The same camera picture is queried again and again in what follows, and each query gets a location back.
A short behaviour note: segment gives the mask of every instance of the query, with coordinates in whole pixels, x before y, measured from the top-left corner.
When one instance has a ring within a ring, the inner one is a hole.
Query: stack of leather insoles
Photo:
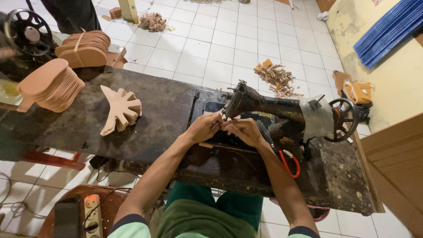
[[[57,57],[69,62],[69,67],[97,67],[106,64],[110,38],[100,30],[72,34],[56,48]]]
[[[62,112],[85,86],[68,65],[64,59],[53,59],[28,75],[16,89],[40,107]]]

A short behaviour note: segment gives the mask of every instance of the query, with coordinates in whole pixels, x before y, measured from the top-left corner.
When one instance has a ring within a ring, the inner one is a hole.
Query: black pants
[[[91,0],[41,0],[57,22],[60,32],[66,34],[101,30],[96,10]]]

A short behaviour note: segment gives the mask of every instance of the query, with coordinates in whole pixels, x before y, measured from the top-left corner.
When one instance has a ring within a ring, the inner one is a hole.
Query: sewing machine handwheel
[[[40,32],[41,27],[45,27],[47,33]],[[27,9],[15,9],[7,14],[4,33],[16,49],[32,56],[45,55],[53,42],[47,22],[37,13]]]
[[[335,99],[331,101],[329,105],[332,107],[333,112],[334,132],[332,138],[329,138],[328,136],[325,136],[324,138],[331,142],[344,141],[354,133],[358,126],[358,120],[360,117],[358,113],[358,107],[355,105],[355,103],[347,98]]]

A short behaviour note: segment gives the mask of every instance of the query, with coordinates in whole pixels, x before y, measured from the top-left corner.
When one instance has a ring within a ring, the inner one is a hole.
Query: hand
[[[223,123],[219,112],[207,113],[198,117],[183,134],[192,144],[206,141],[213,137]]]
[[[245,144],[251,147],[258,149],[269,145],[258,130],[257,124],[251,118],[226,121],[221,127],[223,131],[228,132],[228,135],[234,134],[238,136]]]

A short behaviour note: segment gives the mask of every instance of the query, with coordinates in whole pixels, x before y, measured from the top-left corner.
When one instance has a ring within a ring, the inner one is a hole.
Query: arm
[[[292,176],[277,158],[269,143],[260,134],[253,119],[238,119],[222,124],[222,130],[235,134],[247,145],[255,147],[266,165],[267,174],[280,208],[290,228],[305,226],[319,234],[304,197]]]
[[[209,113],[198,117],[188,130],[147,169],[120,206],[114,223],[126,215],[139,214],[145,217],[155,201],[169,183],[188,149],[213,137],[223,123],[219,113]]]

